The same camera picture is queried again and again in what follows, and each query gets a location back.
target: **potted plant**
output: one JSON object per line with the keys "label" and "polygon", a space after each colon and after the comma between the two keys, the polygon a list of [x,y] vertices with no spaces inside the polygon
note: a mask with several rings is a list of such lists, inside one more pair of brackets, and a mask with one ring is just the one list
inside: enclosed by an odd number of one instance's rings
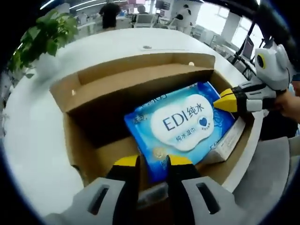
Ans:
{"label": "potted plant", "polygon": [[78,33],[76,19],[68,14],[59,14],[51,10],[36,20],[36,25],[29,28],[21,38],[21,44],[8,62],[11,72],[24,72],[35,68],[39,76],[50,76],[58,70],[54,58],[59,48],[73,40]]}

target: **blue package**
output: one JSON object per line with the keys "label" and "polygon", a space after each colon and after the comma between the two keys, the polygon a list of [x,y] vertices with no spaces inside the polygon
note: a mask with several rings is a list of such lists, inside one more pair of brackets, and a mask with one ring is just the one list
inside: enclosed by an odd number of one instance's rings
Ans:
{"label": "blue package", "polygon": [[168,154],[200,162],[234,124],[215,109],[220,96],[209,82],[198,82],[162,95],[135,109],[124,120],[148,164],[152,182],[165,180]]}

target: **round table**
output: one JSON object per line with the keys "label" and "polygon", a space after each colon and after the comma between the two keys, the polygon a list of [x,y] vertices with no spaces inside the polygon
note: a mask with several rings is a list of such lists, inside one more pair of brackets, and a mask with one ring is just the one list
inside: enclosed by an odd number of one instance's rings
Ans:
{"label": "round table", "polygon": [[[207,53],[216,57],[215,69],[232,86],[245,77],[217,52],[198,40],[178,32],[155,28],[103,32],[59,49],[62,66],[53,79],[42,82],[35,75],[24,77],[11,94],[5,113],[5,152],[15,182],[39,215],[60,213],[71,205],[83,188],[77,171],[69,164],[62,113],[49,92],[51,84],[64,76],[101,62],[149,53]],[[253,137],[255,145],[258,136]],[[245,173],[255,149],[245,150],[224,187],[233,191]]]}

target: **edi logo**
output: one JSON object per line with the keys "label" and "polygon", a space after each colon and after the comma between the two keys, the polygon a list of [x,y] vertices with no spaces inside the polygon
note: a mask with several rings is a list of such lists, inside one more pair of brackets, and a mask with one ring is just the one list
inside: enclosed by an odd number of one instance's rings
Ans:
{"label": "edi logo", "polygon": [[162,143],[190,151],[212,134],[213,109],[205,97],[194,94],[181,103],[156,110],[150,124],[154,136]]}

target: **ceiling light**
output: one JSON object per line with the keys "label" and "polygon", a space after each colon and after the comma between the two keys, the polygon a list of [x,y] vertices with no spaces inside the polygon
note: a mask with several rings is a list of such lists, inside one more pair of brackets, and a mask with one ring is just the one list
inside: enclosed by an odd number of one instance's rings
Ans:
{"label": "ceiling light", "polygon": [[80,10],[83,10],[83,9],[85,9],[85,8],[89,8],[89,7],[93,7],[93,6],[99,6],[99,5],[103,5],[103,4],[106,4],[106,2],[102,2],[102,3],[95,4],[95,5],[91,5],[91,6],[86,6],[86,7],[83,7],[83,8],[79,8],[79,9],[77,9],[76,11],[80,11]]}
{"label": "ceiling light", "polygon": [[46,4],[42,5],[42,7],[40,8],[40,10],[43,9],[43,8],[45,8],[47,5],[49,5],[50,3],[54,2],[54,1],[55,0],[48,1]]}
{"label": "ceiling light", "polygon": [[78,4],[78,5],[74,5],[74,6],[70,7],[70,9],[73,9],[73,8],[75,8],[75,7],[77,7],[77,6],[82,6],[82,5],[84,5],[84,4],[88,4],[88,3],[94,2],[94,1],[98,1],[98,0],[90,0],[90,1],[86,1],[86,2],[80,3],[80,4]]}

